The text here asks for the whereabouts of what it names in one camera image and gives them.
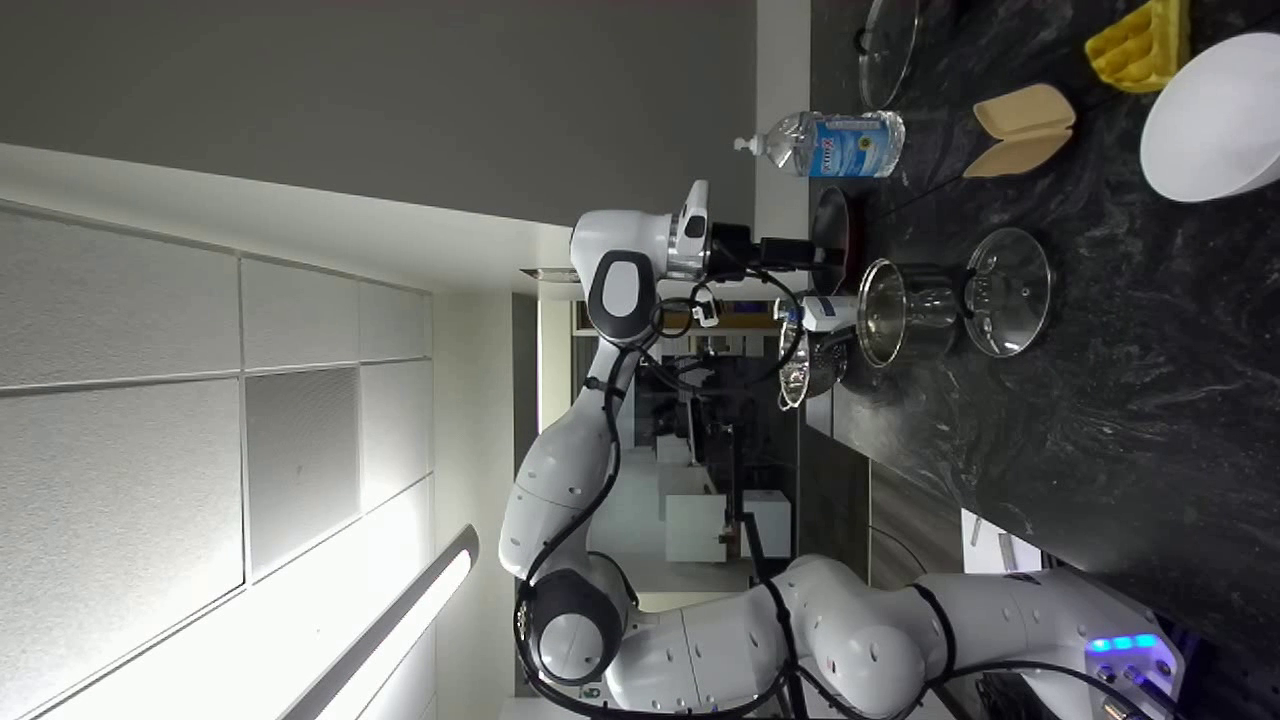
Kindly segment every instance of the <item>countertop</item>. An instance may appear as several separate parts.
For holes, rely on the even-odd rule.
[[[868,3],[815,0],[812,106],[859,111],[850,38]],[[961,3],[925,38],[890,109],[908,135],[868,208],[865,258],[963,268],[1023,228],[1055,272],[1050,323],[995,360],[959,332],[941,360],[854,363],[835,434],[1226,647],[1280,648],[1280,184],[1179,205],[1138,141],[1155,95],[1123,95],[1083,44],[1138,3]],[[1280,32],[1271,1],[1193,0],[1193,51]],[[964,179],[992,141],[974,102],[1034,82],[1069,97],[1075,136],[1020,177]],[[1211,115],[1207,131],[1212,131]],[[814,196],[831,184],[815,179]]]

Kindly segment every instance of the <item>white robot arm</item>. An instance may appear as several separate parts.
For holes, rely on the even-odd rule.
[[[570,255],[604,342],[568,413],[534,442],[507,500],[498,556],[532,592],[517,628],[536,670],[561,685],[607,680],[616,702],[648,712],[707,712],[765,693],[790,657],[765,587],[668,612],[639,610],[621,569],[588,553],[588,521],[543,548],[586,512],[609,475],[612,419],[652,342],[663,278],[701,279],[713,263],[707,183],[669,215],[595,211],[573,229]],[[773,578],[795,652],[868,717],[909,711],[922,688],[956,669],[1037,662],[1089,676],[1133,667],[1176,697],[1184,662],[1146,609],[1070,570],[924,575],[896,592],[868,588],[833,560],[805,556]],[[1028,670],[1028,683],[1062,720],[1102,720],[1115,703],[1078,678]],[[1116,685],[1152,719],[1170,712],[1137,684]],[[1124,706],[1115,706],[1129,712]]]

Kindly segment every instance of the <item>frying pan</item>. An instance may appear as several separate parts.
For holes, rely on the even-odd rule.
[[[818,295],[838,295],[845,283],[859,277],[863,259],[863,208],[845,191],[831,186],[818,196],[809,225],[809,242],[828,250],[842,250],[845,261],[836,266],[809,270],[809,279]]]

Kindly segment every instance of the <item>yellow sponge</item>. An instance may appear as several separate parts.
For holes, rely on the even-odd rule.
[[[1102,82],[1125,92],[1162,90],[1190,55],[1190,0],[1151,0],[1084,44]]]

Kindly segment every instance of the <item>plastic bottle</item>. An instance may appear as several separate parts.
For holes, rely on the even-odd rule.
[[[733,141],[735,150],[765,155],[799,177],[876,177],[893,172],[906,129],[897,113],[824,115],[792,113],[764,135]]]

